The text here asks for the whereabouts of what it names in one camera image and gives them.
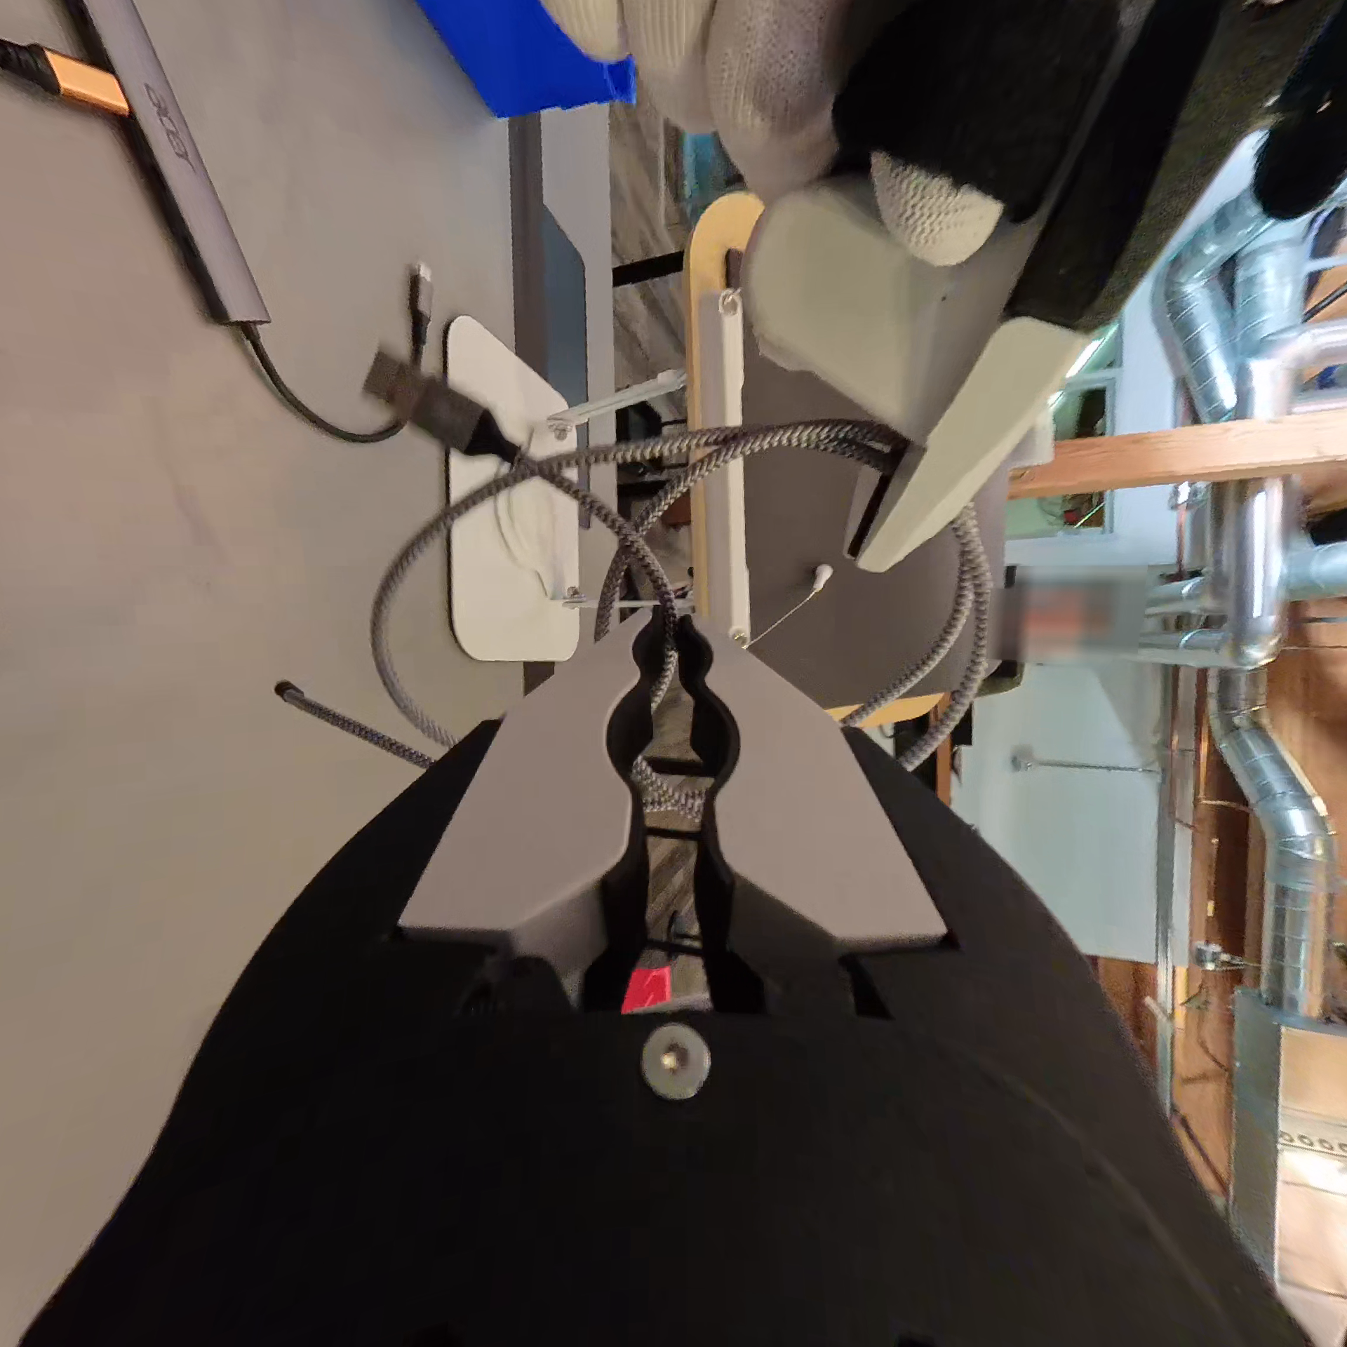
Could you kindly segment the blue plastic bin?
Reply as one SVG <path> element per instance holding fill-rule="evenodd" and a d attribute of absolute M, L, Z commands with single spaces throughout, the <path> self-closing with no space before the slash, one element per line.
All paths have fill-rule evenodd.
<path fill-rule="evenodd" d="M 586 55 L 539 1 L 419 1 L 485 107 L 511 121 L 638 101 L 632 57 Z"/>

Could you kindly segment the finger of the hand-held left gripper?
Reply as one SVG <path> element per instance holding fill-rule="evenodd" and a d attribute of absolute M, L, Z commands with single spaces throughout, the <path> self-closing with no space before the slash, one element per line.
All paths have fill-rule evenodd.
<path fill-rule="evenodd" d="M 849 554 L 892 570 L 956 519 L 1047 412 L 1094 341 L 1029 316 L 994 331 L 925 439 L 908 447 L 851 533 Z"/>

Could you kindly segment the grey braided cable silver plug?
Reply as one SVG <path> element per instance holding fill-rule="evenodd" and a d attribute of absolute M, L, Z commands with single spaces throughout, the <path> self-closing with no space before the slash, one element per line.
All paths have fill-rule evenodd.
<path fill-rule="evenodd" d="M 451 749 L 458 744 L 458 738 L 426 713 L 399 678 L 391 645 L 391 626 L 396 599 L 400 596 L 414 565 L 430 551 L 433 544 L 447 541 L 457 523 L 479 508 L 497 501 L 497 498 L 514 492 L 516 488 L 542 484 L 588 508 L 617 540 L 615 560 L 598 599 L 597 637 L 603 637 L 608 631 L 618 605 L 618 589 L 628 570 L 636 565 L 647 575 L 653 588 L 654 613 L 660 621 L 660 633 L 664 640 L 663 665 L 650 694 L 650 707 L 657 710 L 666 700 L 666 694 L 678 672 L 674 631 L 680 610 L 673 582 L 666 574 L 664 565 L 660 564 L 647 544 L 647 533 L 663 508 L 688 497 L 705 480 L 743 460 L 782 449 L 800 449 L 856 463 L 879 473 L 897 467 L 901 460 L 896 431 L 887 429 L 879 422 L 855 418 L 807 419 L 768 428 L 719 426 L 694 429 L 663 438 L 566 450 L 546 459 L 532 456 L 521 449 L 511 464 L 499 470 L 486 484 L 473 488 L 461 499 L 451 501 L 438 513 L 434 513 L 420 530 L 413 533 L 413 537 L 384 572 L 370 614 L 370 645 L 379 682 L 388 697 L 395 703 L 403 718 L 424 738 L 434 741 L 444 749 Z M 675 471 L 671 483 L 661 490 L 654 502 L 636 520 L 622 518 L 614 508 L 610 508 L 570 477 L 572 469 L 649 463 L 668 459 L 681 452 L 688 453 L 688 463 Z M 976 506 L 966 505 L 952 522 L 950 530 L 957 556 L 952 613 L 942 626 L 934 645 L 841 720 L 845 729 L 859 729 L 863 721 L 890 707 L 911 692 L 918 682 L 935 672 L 936 666 L 952 654 L 966 630 L 970 630 L 969 661 L 950 696 L 950 704 L 935 721 L 935 725 L 901 755 L 899 763 L 907 770 L 925 763 L 949 739 L 957 724 L 969 713 L 991 669 L 995 581 Z"/>

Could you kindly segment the wooden beam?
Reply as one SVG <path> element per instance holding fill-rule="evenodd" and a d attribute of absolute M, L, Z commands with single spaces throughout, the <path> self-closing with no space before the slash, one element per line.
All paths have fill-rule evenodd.
<path fill-rule="evenodd" d="M 1011 499 L 1298 477 L 1312 513 L 1346 505 L 1346 412 L 1235 419 L 1054 445 L 1044 464 L 1014 469 Z"/>

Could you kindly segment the grey usb hub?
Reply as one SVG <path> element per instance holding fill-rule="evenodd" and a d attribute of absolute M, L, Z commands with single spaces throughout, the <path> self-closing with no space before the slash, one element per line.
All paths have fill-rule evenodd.
<path fill-rule="evenodd" d="M 263 338 L 271 313 L 137 4 L 69 1 L 64 8 L 103 73 L 117 84 L 127 107 L 123 119 L 132 157 L 208 318 L 239 338 L 273 396 L 309 429 L 350 446 L 393 440 L 406 419 L 349 429 L 316 412 L 283 377 Z"/>

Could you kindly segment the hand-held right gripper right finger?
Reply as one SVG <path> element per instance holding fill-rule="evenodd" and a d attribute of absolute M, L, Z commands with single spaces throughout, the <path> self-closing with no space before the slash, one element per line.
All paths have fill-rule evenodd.
<path fill-rule="evenodd" d="M 847 731 L 747 648 L 681 623 L 706 786 L 694 873 L 711 986 L 847 986 L 949 936 Z"/>

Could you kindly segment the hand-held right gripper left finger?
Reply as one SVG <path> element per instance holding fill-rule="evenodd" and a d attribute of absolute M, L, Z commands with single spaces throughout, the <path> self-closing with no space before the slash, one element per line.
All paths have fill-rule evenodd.
<path fill-rule="evenodd" d="M 632 766 L 653 738 L 664 666 L 664 617 L 632 617 L 503 717 L 402 912 L 403 934 L 541 960 L 573 996 L 626 993 L 650 884 Z"/>

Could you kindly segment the person's left hand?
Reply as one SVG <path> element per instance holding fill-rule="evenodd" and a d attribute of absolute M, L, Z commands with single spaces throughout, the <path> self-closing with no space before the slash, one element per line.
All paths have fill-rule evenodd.
<path fill-rule="evenodd" d="M 587 56 L 635 60 L 667 122 L 716 133 L 765 203 L 830 177 L 834 102 L 882 28 L 908 3 L 545 1 Z M 950 266 L 993 237 L 1004 205 L 885 149 L 866 149 L 889 233 L 918 261 Z"/>

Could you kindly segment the silver ceiling duct pipes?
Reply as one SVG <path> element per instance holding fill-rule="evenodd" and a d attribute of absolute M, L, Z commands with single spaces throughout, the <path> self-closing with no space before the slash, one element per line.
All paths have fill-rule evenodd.
<path fill-rule="evenodd" d="M 1270 212 L 1251 182 L 1193 229 L 1154 285 L 1154 320 L 1199 424 L 1269 429 L 1298 398 L 1294 358 L 1345 358 L 1345 327 L 1305 320 L 1307 234 L 1317 206 Z M 1265 840 L 1259 958 L 1263 1003 L 1293 1020 L 1332 1013 L 1329 960 L 1338 833 L 1303 767 L 1276 738 L 1268 668 L 1287 638 L 1296 581 L 1293 481 L 1272 469 L 1213 480 L 1210 560 L 1172 610 L 1217 627 L 1175 634 L 1179 664 L 1209 669 L 1209 722 Z"/>

